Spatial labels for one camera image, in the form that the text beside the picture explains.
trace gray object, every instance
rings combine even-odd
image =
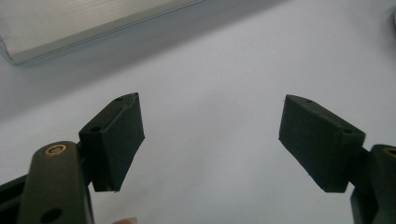
[[[200,1],[1,0],[0,51],[24,63]]]

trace white table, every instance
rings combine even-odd
[[[277,140],[287,93],[396,145],[389,0],[212,0],[15,66],[0,59],[0,182],[140,94],[146,140],[121,192],[92,192],[96,223],[353,223]]]

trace screw hole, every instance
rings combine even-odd
[[[396,158],[396,148],[385,148],[385,152],[388,153],[388,155],[390,155],[391,157]]]
[[[42,224],[52,223],[56,219],[58,219],[62,214],[62,210],[60,208],[53,208],[48,212],[44,213],[41,217],[40,221]]]
[[[98,133],[99,131],[101,131],[101,127],[94,127],[94,128],[91,128],[91,132],[93,132],[93,133]]]

